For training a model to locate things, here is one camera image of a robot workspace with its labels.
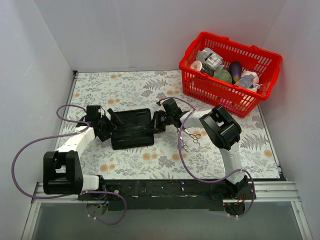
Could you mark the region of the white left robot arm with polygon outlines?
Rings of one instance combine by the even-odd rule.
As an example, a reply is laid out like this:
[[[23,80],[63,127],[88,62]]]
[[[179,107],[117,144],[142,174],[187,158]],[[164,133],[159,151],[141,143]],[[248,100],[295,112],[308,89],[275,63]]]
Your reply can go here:
[[[124,124],[111,108],[105,111],[100,105],[88,105],[84,112],[80,120],[71,120],[76,128],[67,135],[69,139],[43,156],[43,190],[47,195],[79,195],[89,191],[95,200],[106,196],[100,176],[83,174],[80,157],[93,140],[110,139]]]

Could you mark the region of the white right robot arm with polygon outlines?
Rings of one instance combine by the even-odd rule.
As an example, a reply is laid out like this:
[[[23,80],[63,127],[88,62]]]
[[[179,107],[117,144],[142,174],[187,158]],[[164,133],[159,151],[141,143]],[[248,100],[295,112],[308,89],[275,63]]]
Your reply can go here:
[[[165,97],[156,103],[160,109],[153,115],[153,132],[162,133],[166,130],[166,126],[175,126],[178,134],[179,156],[189,175],[206,184],[225,181],[227,195],[232,199],[239,198],[245,192],[249,175],[243,169],[239,153],[242,133],[240,125],[221,105],[204,111],[197,111],[195,107],[192,107],[192,111],[182,111],[176,100],[176,97]],[[199,138],[191,133],[189,128],[203,128],[213,145],[219,149],[224,164],[224,177],[217,180],[204,180],[193,175],[188,169],[182,155],[182,133],[186,133],[196,144],[199,143]]]

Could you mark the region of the silver straight scissors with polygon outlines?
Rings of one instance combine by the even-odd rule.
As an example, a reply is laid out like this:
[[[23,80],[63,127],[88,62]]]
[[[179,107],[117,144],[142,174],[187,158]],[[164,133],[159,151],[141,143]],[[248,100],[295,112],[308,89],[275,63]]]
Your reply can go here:
[[[180,143],[180,149],[184,150],[184,151],[186,151],[188,153],[188,145],[184,143],[182,135],[180,135],[178,137],[178,139],[179,139],[179,143]]]

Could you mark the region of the silver thinning scissors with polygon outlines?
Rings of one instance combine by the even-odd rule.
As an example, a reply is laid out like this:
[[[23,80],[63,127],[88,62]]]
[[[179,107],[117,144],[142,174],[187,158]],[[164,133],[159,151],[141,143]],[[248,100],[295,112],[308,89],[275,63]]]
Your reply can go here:
[[[181,130],[184,133],[186,133],[190,138],[192,138],[193,143],[200,145],[200,142],[199,142],[199,139],[201,138],[200,133],[194,134],[194,133],[190,132],[189,130],[187,130],[186,128],[182,128]]]

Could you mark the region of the black zippered tool case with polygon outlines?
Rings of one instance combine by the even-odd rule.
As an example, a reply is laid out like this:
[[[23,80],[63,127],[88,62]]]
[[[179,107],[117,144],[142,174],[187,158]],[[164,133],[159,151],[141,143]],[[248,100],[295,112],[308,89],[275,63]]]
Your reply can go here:
[[[124,126],[116,126],[111,135],[113,150],[147,147],[155,143],[150,109],[141,108],[115,113]]]

